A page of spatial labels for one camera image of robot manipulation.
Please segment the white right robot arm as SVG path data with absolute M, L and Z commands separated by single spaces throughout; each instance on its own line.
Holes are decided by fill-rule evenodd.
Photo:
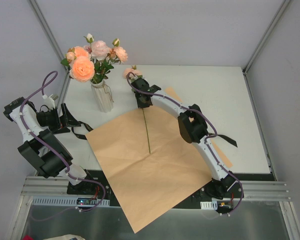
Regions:
M 198 105 L 183 106 L 180 101 L 168 96 L 157 85 L 150 86 L 142 77 L 133 82 L 128 81 L 128 84 L 134 92 L 139 109 L 157 106 L 177 119 L 182 139 L 197 149 L 210 170 L 212 180 L 205 185 L 205 193 L 218 200 L 231 194 L 233 184 L 237 180 L 221 159 L 221 155 L 217 153 L 211 138 L 220 137 L 235 147 L 238 146 L 237 142 L 226 135 L 218 134 L 215 128 L 214 133 L 210 133 L 208 131 L 210 122 Z

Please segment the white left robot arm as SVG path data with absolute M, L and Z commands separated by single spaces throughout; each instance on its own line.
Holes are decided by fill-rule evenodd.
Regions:
M 15 122 L 23 138 L 23 144 L 17 149 L 19 153 L 43 177 L 66 178 L 70 185 L 89 195 L 95 191 L 96 183 L 89 172 L 73 164 L 73 157 L 55 134 L 69 133 L 82 122 L 76 120 L 65 103 L 60 105 L 59 116 L 53 97 L 44 96 L 47 111 L 37 111 L 35 105 L 24 97 L 12 101 L 4 107 L 3 114 Z

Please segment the pink artificial flower bunch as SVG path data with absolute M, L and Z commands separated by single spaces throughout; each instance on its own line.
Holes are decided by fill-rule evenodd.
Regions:
M 126 79 L 127 81 L 130 81 L 130 83 L 132 83 L 138 77 L 142 76 L 142 74 L 137 71 L 136 65 L 132 65 L 130 68 L 126 68 L 123 71 L 122 75 L 123 75 L 123 78 Z M 142 114 L 143 114 L 143 120 L 144 120 L 145 130 L 146 130 L 148 152 L 151 153 L 149 130 L 148 130 L 148 126 L 147 126 L 147 120 L 146 120 L 146 115 L 145 115 L 144 109 L 142 109 Z

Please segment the green and orange wrapping paper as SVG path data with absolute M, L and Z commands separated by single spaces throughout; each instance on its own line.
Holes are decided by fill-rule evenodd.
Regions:
M 158 106 L 122 114 L 86 138 L 135 233 L 212 178 L 207 158 Z

